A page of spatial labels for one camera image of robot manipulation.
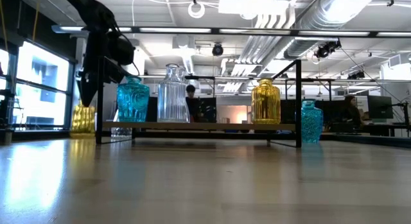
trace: blue glass jar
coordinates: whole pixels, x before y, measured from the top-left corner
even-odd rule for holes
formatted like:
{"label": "blue glass jar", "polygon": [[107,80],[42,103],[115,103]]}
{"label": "blue glass jar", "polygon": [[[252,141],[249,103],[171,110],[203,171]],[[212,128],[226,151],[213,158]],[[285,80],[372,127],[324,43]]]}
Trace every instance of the blue glass jar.
{"label": "blue glass jar", "polygon": [[301,108],[301,135],[303,143],[318,143],[322,133],[323,112],[315,107],[315,99],[305,99]]}
{"label": "blue glass jar", "polygon": [[138,76],[127,76],[127,83],[117,87],[118,120],[120,122],[145,122],[150,89],[140,84]]}

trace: man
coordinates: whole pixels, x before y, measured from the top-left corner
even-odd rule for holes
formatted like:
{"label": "man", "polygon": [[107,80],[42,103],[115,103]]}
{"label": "man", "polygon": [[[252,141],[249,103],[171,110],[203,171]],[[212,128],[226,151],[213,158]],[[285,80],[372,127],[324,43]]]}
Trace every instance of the man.
{"label": "man", "polygon": [[188,85],[186,87],[186,92],[187,92],[186,103],[188,106],[188,111],[190,113],[190,121],[198,122],[201,116],[200,101],[194,98],[195,87],[192,85]]}

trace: person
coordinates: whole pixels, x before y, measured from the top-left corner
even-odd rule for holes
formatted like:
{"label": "person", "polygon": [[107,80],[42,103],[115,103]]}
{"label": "person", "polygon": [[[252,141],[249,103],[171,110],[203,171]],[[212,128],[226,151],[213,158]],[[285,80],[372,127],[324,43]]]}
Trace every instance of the person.
{"label": "person", "polygon": [[343,122],[352,122],[356,128],[363,125],[360,111],[356,107],[355,96],[348,95],[345,97],[344,108],[341,116]]}
{"label": "person", "polygon": [[188,85],[186,87],[186,92],[187,92],[186,103],[188,107],[188,112],[190,113],[190,121],[198,122],[200,118],[200,101],[194,98],[195,87],[192,85]]}

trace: yellow glass bottle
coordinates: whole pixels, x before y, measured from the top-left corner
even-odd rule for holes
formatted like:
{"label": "yellow glass bottle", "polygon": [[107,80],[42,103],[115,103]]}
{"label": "yellow glass bottle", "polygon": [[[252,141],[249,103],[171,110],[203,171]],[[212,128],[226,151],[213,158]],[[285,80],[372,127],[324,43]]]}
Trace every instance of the yellow glass bottle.
{"label": "yellow glass bottle", "polygon": [[280,90],[272,85],[271,78],[259,81],[259,86],[251,92],[251,114],[254,124],[279,124]]}
{"label": "yellow glass bottle", "polygon": [[74,107],[73,120],[71,123],[71,135],[90,134],[94,135],[94,113],[96,109],[93,106],[84,107],[80,101]]}

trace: light wood surface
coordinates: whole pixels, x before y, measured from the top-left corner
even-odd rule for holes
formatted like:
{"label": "light wood surface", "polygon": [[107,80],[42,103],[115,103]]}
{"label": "light wood surface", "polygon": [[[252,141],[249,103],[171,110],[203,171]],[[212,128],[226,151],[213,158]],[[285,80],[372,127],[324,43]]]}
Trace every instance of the light wood surface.
{"label": "light wood surface", "polygon": [[136,141],[0,147],[0,223],[411,223],[408,150]]}
{"label": "light wood surface", "polygon": [[163,130],[289,130],[295,125],[255,125],[255,124],[218,124],[218,123],[157,123],[157,122],[103,122],[103,128],[155,128]]}

